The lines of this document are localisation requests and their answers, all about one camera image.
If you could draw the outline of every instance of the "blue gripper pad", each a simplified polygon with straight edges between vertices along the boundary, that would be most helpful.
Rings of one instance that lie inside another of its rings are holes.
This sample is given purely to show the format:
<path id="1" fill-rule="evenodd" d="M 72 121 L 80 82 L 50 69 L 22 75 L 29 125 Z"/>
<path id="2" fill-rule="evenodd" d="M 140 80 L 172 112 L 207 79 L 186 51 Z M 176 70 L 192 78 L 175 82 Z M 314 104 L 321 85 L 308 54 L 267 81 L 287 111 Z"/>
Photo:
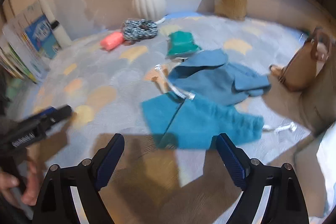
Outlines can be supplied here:
<path id="1" fill-rule="evenodd" d="M 236 148 L 225 133 L 217 137 L 216 148 L 234 184 L 244 191 L 246 189 L 245 178 L 250 173 L 249 157 L 242 149 Z"/>
<path id="2" fill-rule="evenodd" d="M 114 134 L 105 148 L 99 149 L 92 158 L 92 172 L 95 177 L 95 188 L 100 191 L 107 186 L 117 163 L 124 152 L 125 139 L 121 134 Z"/>

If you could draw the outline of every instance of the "pink sponge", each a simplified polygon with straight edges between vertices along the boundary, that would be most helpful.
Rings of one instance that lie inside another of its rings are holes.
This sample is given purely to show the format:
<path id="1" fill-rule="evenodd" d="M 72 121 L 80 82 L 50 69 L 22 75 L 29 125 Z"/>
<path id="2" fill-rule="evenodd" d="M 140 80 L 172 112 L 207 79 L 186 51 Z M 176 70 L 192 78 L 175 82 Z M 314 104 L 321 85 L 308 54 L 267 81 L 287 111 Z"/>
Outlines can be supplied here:
<path id="1" fill-rule="evenodd" d="M 100 45 L 107 51 L 110 51 L 122 44 L 122 42 L 124 41 L 125 39 L 123 33 L 113 32 L 109 36 L 105 37 L 102 41 L 100 41 Z"/>

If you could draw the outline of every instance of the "green cloth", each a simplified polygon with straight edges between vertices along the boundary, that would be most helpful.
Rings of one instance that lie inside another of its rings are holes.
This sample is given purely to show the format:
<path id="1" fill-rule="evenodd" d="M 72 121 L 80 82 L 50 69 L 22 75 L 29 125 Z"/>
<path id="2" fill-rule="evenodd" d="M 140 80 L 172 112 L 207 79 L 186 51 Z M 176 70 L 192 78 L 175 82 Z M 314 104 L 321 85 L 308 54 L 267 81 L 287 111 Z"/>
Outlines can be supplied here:
<path id="1" fill-rule="evenodd" d="M 193 35 L 190 32 L 177 31 L 169 35 L 170 50 L 167 57 L 188 57 L 191 54 L 201 50 L 194 44 Z"/>

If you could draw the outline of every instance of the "light blue cloth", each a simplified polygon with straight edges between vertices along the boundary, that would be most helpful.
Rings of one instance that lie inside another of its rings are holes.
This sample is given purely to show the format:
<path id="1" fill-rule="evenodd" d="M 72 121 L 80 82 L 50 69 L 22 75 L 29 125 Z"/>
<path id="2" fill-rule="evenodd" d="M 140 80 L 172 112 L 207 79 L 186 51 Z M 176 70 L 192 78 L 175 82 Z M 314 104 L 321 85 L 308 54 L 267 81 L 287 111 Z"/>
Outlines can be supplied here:
<path id="1" fill-rule="evenodd" d="M 229 63 L 227 54 L 221 49 L 192 56 L 175 67 L 168 79 L 178 88 L 225 106 L 270 90 L 267 76 L 246 66 Z"/>
<path id="2" fill-rule="evenodd" d="M 168 92 L 142 102 L 147 125 L 158 148 L 215 148 L 215 138 L 225 132 L 235 145 L 260 139 L 263 117 L 239 113 L 197 94 L 182 100 Z"/>

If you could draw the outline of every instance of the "bag handle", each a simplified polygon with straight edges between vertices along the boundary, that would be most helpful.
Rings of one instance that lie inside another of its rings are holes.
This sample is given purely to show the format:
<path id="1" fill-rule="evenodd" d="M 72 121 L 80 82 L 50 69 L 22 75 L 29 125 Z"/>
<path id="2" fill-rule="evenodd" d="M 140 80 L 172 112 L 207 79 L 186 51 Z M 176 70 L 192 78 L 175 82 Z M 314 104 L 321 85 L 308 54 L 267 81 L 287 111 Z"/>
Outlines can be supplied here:
<path id="1" fill-rule="evenodd" d="M 319 52 L 317 50 L 317 45 L 319 42 L 323 43 L 326 46 L 328 50 L 327 53 Z M 306 43 L 313 43 L 313 48 L 311 49 L 311 52 L 310 52 L 311 54 L 310 56 L 312 59 L 316 61 L 326 62 L 326 60 L 328 59 L 331 53 L 332 43 L 330 40 L 330 36 L 327 35 L 322 30 L 322 28 L 320 27 L 315 28 L 314 32 L 305 41 L 305 44 Z"/>

